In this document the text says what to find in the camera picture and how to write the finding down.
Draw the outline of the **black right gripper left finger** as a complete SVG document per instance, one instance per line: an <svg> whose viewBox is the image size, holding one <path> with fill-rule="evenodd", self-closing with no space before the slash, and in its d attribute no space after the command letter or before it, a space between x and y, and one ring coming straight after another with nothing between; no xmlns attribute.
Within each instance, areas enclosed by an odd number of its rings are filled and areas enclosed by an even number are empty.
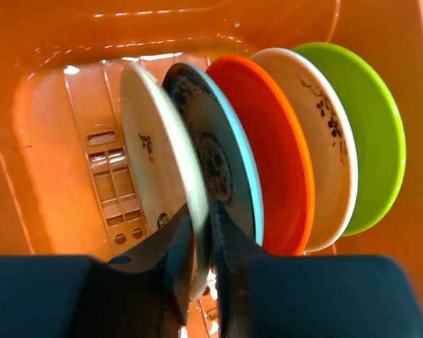
<svg viewBox="0 0 423 338"><path fill-rule="evenodd" d="M138 245L90 256L0 256L0 337L176 337L193 233L186 206Z"/></svg>

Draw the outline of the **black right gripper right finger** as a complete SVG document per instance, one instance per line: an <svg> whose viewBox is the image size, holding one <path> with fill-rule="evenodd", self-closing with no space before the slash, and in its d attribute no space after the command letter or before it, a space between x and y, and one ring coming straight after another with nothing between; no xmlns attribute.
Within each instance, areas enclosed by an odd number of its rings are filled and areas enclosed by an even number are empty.
<svg viewBox="0 0 423 338"><path fill-rule="evenodd" d="M423 337L423 312L385 256L274 256L211 203L222 337Z"/></svg>

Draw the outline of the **cream floral plate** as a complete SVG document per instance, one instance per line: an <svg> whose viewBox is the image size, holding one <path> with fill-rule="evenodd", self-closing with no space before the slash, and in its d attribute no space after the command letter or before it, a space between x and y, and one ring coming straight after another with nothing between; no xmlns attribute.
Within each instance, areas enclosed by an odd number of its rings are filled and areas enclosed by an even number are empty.
<svg viewBox="0 0 423 338"><path fill-rule="evenodd" d="M195 147L178 109L151 73L133 62L121 71L123 135L150 232L187 207L195 240L190 299L201 297L209 272L209 201Z"/></svg>
<svg viewBox="0 0 423 338"><path fill-rule="evenodd" d="M268 48L251 55L282 89L300 121L312 159L316 207L305 252L332 246L355 210L359 170L347 114L325 75L299 53Z"/></svg>

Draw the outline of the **orange plate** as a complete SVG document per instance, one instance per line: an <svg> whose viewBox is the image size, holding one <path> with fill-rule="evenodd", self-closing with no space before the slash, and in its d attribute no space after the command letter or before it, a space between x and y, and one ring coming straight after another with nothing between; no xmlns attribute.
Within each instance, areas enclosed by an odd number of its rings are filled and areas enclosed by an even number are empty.
<svg viewBox="0 0 423 338"><path fill-rule="evenodd" d="M263 247L275 256L298 256L312 231L314 173L304 132L287 96L259 65L222 56L207 74L238 115L250 142L264 202Z"/></svg>

